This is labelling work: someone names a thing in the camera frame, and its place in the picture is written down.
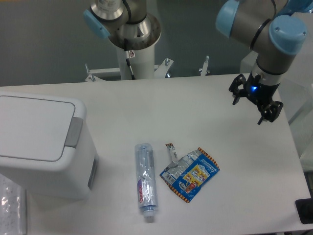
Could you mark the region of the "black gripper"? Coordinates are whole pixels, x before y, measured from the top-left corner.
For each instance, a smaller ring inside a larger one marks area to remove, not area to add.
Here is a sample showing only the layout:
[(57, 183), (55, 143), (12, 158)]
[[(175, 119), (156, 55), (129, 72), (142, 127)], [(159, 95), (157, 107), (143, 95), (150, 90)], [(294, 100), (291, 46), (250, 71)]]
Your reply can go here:
[(282, 102), (273, 101), (272, 99), (280, 84), (270, 86), (259, 83), (260, 80), (259, 75), (253, 75), (252, 72), (249, 74), (247, 81), (243, 74), (239, 74), (234, 78), (228, 89), (234, 98), (232, 105), (236, 105), (241, 97), (246, 97), (257, 105), (261, 114), (258, 125), (263, 121), (274, 122), (279, 117), (284, 106)]

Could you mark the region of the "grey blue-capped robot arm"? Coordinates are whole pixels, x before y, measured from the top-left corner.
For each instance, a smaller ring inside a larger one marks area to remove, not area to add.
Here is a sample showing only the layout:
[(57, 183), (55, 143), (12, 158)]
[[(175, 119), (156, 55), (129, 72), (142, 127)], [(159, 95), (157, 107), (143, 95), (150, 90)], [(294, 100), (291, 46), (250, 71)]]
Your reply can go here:
[[(310, 0), (229, 0), (218, 12), (216, 29), (258, 54), (248, 77), (234, 78), (229, 87), (233, 103), (245, 97), (257, 106), (260, 122), (275, 121), (283, 103), (272, 99), (307, 37), (296, 12), (308, 12)], [(117, 48), (123, 80), (155, 75), (154, 46), (161, 35), (155, 16), (144, 0), (93, 0), (83, 13), (89, 29)]]

